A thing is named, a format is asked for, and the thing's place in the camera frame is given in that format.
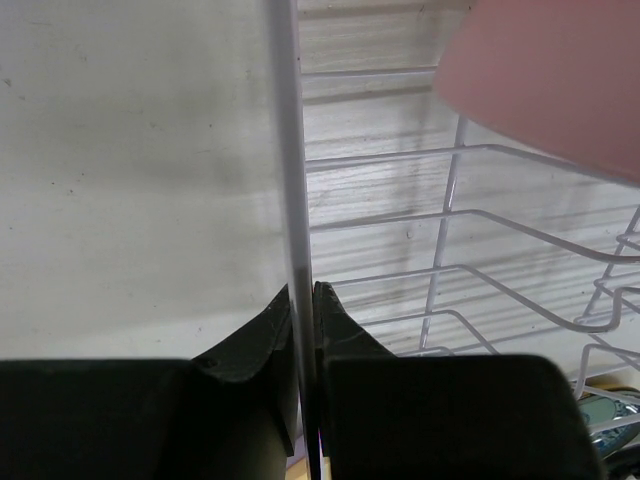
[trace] white wooden surface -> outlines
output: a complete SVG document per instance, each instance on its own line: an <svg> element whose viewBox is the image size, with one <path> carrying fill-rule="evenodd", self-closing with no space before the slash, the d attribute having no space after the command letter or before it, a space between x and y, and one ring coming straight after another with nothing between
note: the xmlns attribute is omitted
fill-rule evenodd
<svg viewBox="0 0 640 480"><path fill-rule="evenodd" d="M303 71L433 65L469 0L301 0ZM0 355L190 356L284 283L261 0L10 0L0 4ZM430 79L304 84L308 158L449 146ZM473 128L471 140L493 137ZM309 176L312 224L441 208L447 157ZM612 251L637 191L498 155L466 159L457 208L486 208ZM429 267L437 221L312 238L315 276ZM452 222L468 262L579 315L604 268L495 227ZM491 338L545 328L463 274L437 305ZM428 282L339 290L357 319L416 313ZM372 329L396 351L419 321ZM612 335L635 347L633 317ZM432 341L473 343L451 318ZM573 368L583 337L510 342ZM608 362L606 356L598 360Z"/></svg>

